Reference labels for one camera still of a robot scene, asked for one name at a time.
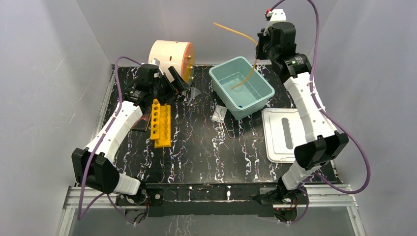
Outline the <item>yellow test tube rack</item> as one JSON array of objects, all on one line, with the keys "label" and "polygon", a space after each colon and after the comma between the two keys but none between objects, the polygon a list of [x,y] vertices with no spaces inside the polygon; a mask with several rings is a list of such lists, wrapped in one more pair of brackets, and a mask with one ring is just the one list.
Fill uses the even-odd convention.
[{"label": "yellow test tube rack", "polygon": [[150,119],[150,139],[154,141],[155,148],[170,148],[172,146],[171,123],[171,106],[162,105],[157,99],[154,99]]}]

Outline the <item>tan rubber tubing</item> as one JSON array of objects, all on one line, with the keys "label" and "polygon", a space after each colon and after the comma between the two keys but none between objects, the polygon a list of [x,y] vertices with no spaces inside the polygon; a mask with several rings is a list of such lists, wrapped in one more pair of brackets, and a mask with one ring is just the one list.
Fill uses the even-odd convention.
[{"label": "tan rubber tubing", "polygon": [[[244,33],[240,32],[240,31],[237,31],[237,30],[231,29],[231,28],[229,28],[229,27],[226,27],[226,26],[221,25],[221,24],[216,23],[216,22],[214,22],[213,24],[214,24],[215,26],[217,26],[217,27],[220,27],[220,28],[224,29],[224,30],[230,31],[230,32],[235,33],[235,34],[237,34],[237,35],[240,35],[240,36],[242,36],[242,37],[244,37],[244,38],[246,38],[246,39],[249,39],[252,43],[254,43],[254,44],[255,44],[255,46],[258,46],[258,42],[257,42],[257,41],[255,41],[252,37],[250,37],[250,36],[248,36],[248,35],[246,35],[246,34],[244,34]],[[231,87],[231,89],[236,89],[236,88],[240,87],[241,85],[243,85],[246,81],[248,81],[248,79],[249,79],[249,78],[252,76],[252,74],[254,73],[254,71],[255,71],[255,67],[256,67],[256,65],[257,65],[257,64],[258,64],[258,59],[255,59],[255,62],[253,63],[252,68],[251,68],[251,70],[250,70],[249,74],[245,77],[245,79],[244,79],[244,80],[242,80],[242,81],[241,81],[241,82],[239,82],[238,84],[236,84],[236,85],[234,85],[233,87]]]}]

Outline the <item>small white plastic packet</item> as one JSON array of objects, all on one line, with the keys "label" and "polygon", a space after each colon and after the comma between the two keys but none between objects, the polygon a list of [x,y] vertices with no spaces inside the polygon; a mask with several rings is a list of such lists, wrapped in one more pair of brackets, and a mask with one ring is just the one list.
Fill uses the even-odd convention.
[{"label": "small white plastic packet", "polygon": [[224,106],[216,105],[211,120],[218,123],[223,123],[228,109]]}]

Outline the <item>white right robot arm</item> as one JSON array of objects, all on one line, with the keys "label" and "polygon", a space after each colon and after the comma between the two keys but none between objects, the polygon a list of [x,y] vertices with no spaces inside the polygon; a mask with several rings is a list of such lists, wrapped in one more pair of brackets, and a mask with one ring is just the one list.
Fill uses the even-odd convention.
[{"label": "white right robot arm", "polygon": [[348,143],[323,114],[311,80],[308,57],[296,52],[296,28],[290,22],[276,22],[258,33],[257,59],[268,59],[273,71],[293,99],[302,121],[306,143],[295,147],[295,162],[278,180],[277,198],[284,204],[301,193],[299,187],[314,172],[335,159]]}]

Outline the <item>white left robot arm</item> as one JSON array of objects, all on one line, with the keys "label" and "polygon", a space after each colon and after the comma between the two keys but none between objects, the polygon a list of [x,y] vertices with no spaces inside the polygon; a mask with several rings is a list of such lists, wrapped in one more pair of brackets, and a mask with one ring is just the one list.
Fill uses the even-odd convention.
[{"label": "white left robot arm", "polygon": [[97,136],[85,148],[76,148],[72,164],[79,184],[105,194],[121,193],[136,205],[145,202],[147,192],[135,177],[120,173],[113,164],[122,141],[150,108],[154,100],[171,102],[189,85],[174,66],[163,72],[156,64],[143,64],[137,70],[138,77],[121,94],[122,101]]}]

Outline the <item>clear plastic funnel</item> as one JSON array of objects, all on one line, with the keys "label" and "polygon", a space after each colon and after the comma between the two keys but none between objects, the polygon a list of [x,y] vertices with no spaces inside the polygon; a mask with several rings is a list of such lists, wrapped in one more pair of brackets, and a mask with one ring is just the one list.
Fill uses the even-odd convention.
[{"label": "clear plastic funnel", "polygon": [[191,103],[192,103],[192,101],[198,96],[198,95],[200,95],[201,94],[201,91],[200,90],[198,90],[197,88],[195,88],[195,87],[191,87],[190,88],[190,90],[189,90],[189,99],[188,99],[188,102],[187,102],[187,106],[189,106]]}]

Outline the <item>white cylindrical drum device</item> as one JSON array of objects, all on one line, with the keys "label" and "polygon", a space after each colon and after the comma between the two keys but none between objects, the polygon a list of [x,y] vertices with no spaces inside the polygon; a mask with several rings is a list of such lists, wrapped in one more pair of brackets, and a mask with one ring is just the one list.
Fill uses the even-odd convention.
[{"label": "white cylindrical drum device", "polygon": [[168,68],[173,66],[181,78],[189,85],[194,75],[195,54],[190,42],[157,40],[154,42],[148,61],[157,59],[160,69],[170,82],[174,80]]}]

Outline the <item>teal plastic bin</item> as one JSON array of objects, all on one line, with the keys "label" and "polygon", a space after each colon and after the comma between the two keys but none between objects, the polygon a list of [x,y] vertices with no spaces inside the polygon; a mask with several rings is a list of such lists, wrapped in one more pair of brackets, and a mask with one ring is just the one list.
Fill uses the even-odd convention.
[{"label": "teal plastic bin", "polygon": [[248,81],[231,89],[245,79],[251,68],[246,58],[236,57],[209,69],[213,90],[236,120],[261,110],[275,95],[275,89],[256,69]]}]

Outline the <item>white bin lid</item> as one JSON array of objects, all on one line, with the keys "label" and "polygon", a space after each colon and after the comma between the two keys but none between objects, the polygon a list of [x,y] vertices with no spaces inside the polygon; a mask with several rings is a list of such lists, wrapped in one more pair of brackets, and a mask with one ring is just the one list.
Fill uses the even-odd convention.
[{"label": "white bin lid", "polygon": [[306,143],[298,110],[265,108],[262,121],[268,160],[271,163],[293,163],[295,147]]}]

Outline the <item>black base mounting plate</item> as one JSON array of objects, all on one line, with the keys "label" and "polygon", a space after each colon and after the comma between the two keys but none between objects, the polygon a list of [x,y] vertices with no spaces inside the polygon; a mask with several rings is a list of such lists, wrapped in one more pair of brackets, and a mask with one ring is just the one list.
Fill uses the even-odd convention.
[{"label": "black base mounting plate", "polygon": [[274,216],[275,183],[194,183],[146,185],[150,216],[257,215]]}]

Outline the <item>aluminium frame rail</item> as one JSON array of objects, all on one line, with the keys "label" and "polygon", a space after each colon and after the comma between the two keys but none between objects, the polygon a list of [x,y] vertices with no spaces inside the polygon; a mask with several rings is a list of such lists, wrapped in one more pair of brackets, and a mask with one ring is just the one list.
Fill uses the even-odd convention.
[{"label": "aluminium frame rail", "polygon": [[[151,194],[151,205],[155,206],[160,202],[162,206],[168,204],[207,204],[207,203],[248,203],[253,200],[253,196],[260,193],[261,188],[268,190],[275,189],[270,184],[175,184],[175,185],[156,185],[156,190],[162,189],[161,194]],[[351,207],[357,206],[353,195],[338,192],[327,185],[307,185],[306,190],[312,207]],[[92,203],[92,208],[111,208],[111,201],[116,206],[125,209],[144,209],[145,205],[130,204],[117,194],[111,194],[109,198],[105,195],[97,200],[99,191],[87,188],[84,193],[83,207]]]}]

